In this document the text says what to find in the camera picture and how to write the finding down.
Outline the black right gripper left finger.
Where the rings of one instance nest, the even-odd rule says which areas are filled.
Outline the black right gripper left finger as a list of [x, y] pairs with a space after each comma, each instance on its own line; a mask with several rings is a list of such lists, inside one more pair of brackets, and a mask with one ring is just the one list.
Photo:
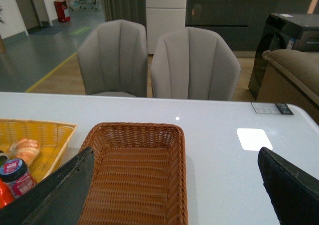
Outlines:
[[75, 225], [88, 195], [94, 151], [87, 147], [0, 210], [2, 225]]

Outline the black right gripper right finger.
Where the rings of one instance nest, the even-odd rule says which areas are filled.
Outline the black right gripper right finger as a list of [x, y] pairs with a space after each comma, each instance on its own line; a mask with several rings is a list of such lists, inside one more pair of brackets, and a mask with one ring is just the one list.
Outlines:
[[317, 225], [319, 180], [266, 147], [257, 162], [279, 223]]

